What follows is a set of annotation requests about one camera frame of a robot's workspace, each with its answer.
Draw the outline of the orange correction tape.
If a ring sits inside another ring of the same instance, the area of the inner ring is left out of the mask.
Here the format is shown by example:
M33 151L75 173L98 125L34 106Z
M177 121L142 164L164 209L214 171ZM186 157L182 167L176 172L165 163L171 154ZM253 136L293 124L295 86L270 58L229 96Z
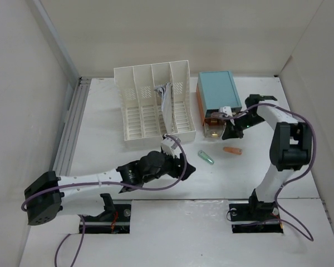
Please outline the orange correction tape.
M223 147L223 151L235 155L241 155L243 152L242 149L235 147Z

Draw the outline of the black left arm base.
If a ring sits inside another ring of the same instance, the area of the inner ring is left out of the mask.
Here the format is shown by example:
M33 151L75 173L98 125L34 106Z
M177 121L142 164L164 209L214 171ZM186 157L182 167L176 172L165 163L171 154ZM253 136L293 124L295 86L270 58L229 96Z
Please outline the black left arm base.
M131 200L113 200L110 194L100 194L97 215L84 215L86 234L129 234Z

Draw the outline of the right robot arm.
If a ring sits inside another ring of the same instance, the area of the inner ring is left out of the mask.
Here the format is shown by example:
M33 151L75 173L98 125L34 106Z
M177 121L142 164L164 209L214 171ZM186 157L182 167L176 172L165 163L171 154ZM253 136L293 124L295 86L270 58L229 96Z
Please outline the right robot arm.
M311 162L312 130L279 108L274 96L253 94L245 104L246 110L237 113L229 106L219 109L218 117L225 121L222 139L241 139L244 130L266 122L274 131L269 149L271 164L246 203L229 205L230 217L232 221L264 221L275 218L276 199L286 181Z

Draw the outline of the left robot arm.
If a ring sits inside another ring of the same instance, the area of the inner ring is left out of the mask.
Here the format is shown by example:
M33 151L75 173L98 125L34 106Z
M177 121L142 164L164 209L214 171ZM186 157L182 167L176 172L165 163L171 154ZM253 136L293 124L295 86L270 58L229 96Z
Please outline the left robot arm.
M144 185L164 175L184 181L196 171L186 156L151 151L139 160L110 171L85 176L57 176L48 171L24 190L22 210L30 226L62 215L85 215L108 220L115 212L113 195L147 190Z

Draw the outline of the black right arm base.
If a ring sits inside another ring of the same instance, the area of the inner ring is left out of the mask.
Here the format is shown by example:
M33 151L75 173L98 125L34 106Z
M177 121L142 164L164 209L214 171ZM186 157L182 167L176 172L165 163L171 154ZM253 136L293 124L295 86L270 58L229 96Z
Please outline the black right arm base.
M255 196L250 196L248 200L231 201L228 215L234 234L283 234L275 202L260 202Z

